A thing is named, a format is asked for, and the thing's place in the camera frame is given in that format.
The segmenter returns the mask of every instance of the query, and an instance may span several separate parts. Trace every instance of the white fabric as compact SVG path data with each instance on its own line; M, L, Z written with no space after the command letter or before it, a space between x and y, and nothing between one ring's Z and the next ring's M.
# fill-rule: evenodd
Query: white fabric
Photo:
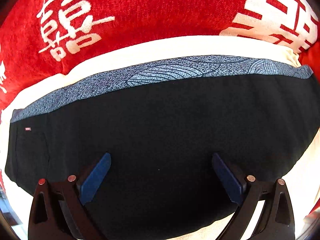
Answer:
M274 45L266 41L231 36L169 38L130 46L91 58L76 66L68 75L57 74L24 89L2 112L2 123L0 125L0 168L4 171L8 153L10 119L14 109L25 108L56 89L68 86L96 73L161 59L200 55L266 58L287 63L293 67L301 66L298 61L299 56L294 54L292 49L288 47ZM298 221L303 220L304 216L310 212L315 203L314 200L320 185L320 176L316 175L317 164L320 162L319 146L320 133L318 132L303 157L284 176L289 193L292 195L296 225L299 225ZM2 175L10 204L21 221L27 225L33 198L18 187L16 183L10 181L4 172ZM175 239L215 239L230 218L231 216L216 221L197 232Z

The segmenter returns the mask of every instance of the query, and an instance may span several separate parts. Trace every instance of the black cloth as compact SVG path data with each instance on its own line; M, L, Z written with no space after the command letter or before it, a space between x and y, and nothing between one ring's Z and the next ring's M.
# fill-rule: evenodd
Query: black cloth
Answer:
M285 175L320 126L312 75L190 78L76 101L10 125L5 172L34 193L109 152L86 210L110 240L181 236L231 214L214 151L259 180Z

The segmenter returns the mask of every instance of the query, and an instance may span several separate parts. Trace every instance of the silver rivet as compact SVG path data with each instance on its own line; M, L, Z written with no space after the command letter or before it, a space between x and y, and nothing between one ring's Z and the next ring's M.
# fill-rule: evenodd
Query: silver rivet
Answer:
M279 183L280 185L284 185L284 184L285 184L285 182L284 182L283 179L278 179L278 183Z
M43 185L45 183L45 179L39 179L39 185Z
M75 175L70 175L69 177L68 177L68 180L70 181L70 182L73 182L73 181L75 181L76 180L76 176Z
M247 180L250 182L254 182L256 180L256 178L252 175L247 176Z

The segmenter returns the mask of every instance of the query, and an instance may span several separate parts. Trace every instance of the blue speckled fabric strip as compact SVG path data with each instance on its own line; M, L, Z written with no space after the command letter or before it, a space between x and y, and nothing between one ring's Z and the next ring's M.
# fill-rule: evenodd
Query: blue speckled fabric strip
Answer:
M25 109L15 111L11 122L50 113L77 100L119 89L186 78L244 74L284 75L307 79L313 71L307 65L294 68L269 59L234 56L191 56L159 60L98 73L55 90Z

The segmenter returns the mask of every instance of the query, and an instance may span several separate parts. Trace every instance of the red blanket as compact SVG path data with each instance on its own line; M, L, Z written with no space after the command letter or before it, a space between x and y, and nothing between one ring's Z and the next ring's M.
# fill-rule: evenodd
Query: red blanket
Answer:
M316 42L317 23L305 0L18 0L0 28L0 109L26 87L133 44L233 35L300 53Z

